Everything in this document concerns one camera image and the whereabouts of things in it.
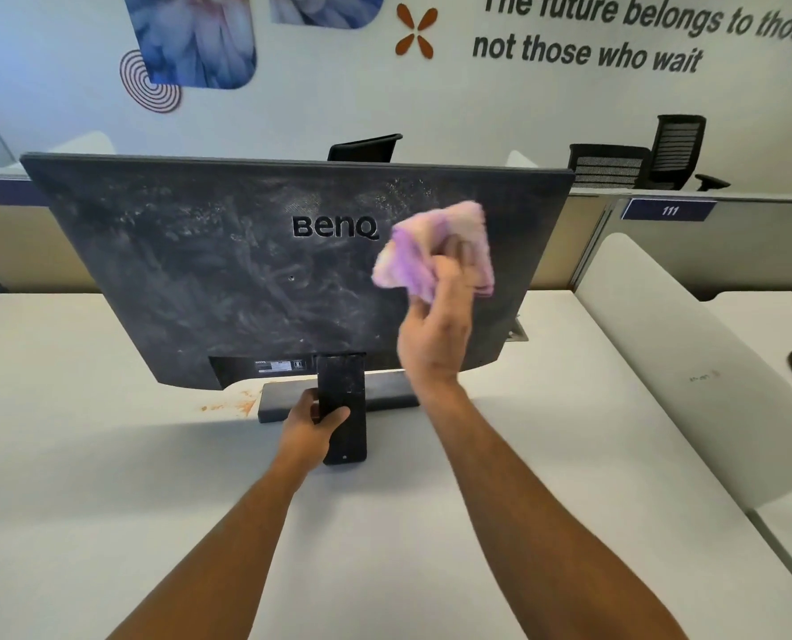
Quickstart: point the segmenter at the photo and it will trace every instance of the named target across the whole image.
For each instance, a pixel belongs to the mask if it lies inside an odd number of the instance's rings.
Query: white desk
[[[792,292],[723,292],[705,305],[792,384]],[[792,493],[760,508],[758,516],[792,559]]]
[[[792,640],[792,577],[572,293],[520,320],[463,376],[490,421],[690,638]],[[0,638],[107,634],[265,468],[257,388],[157,385],[99,295],[0,295]],[[522,637],[421,411],[310,475],[253,636]]]

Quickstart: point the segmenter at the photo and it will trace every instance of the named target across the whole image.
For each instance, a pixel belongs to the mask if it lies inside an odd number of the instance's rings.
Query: spiral wall decoration
[[[167,114],[182,103],[182,88],[179,85],[156,85],[150,81],[138,49],[124,53],[120,60],[120,79],[129,96],[151,112]]]

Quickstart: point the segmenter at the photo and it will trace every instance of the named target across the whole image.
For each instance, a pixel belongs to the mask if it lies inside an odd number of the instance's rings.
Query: mesh chair back
[[[369,161],[389,164],[401,135],[379,136],[374,139],[349,141],[331,146],[327,161]]]
[[[661,114],[658,119],[647,187],[678,191],[696,170],[708,120],[691,114]]]
[[[637,146],[572,143],[567,167],[575,187],[641,188],[647,179],[651,151]]]

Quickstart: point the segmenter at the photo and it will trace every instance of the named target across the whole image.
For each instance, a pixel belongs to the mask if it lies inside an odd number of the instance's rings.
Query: benq logo
[[[296,238],[308,238],[314,232],[323,238],[333,236],[353,238],[355,234],[367,240],[379,240],[381,237],[378,235],[378,224],[375,222],[375,218],[369,216],[361,217],[356,224],[350,217],[318,216],[316,222],[313,223],[311,217],[293,216],[292,229]]]

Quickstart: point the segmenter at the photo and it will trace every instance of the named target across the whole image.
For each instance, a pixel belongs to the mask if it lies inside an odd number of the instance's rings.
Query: hand
[[[434,303],[410,297],[398,335],[398,356],[421,401],[440,388],[457,386],[466,343],[473,327],[476,271],[472,248],[456,238],[433,257],[438,279]]]
[[[289,417],[283,422],[283,433],[273,462],[276,466],[290,468],[301,480],[322,464],[330,446],[331,433],[350,414],[349,408],[342,406],[316,424],[319,419],[316,393],[315,388],[308,388],[289,411]]]

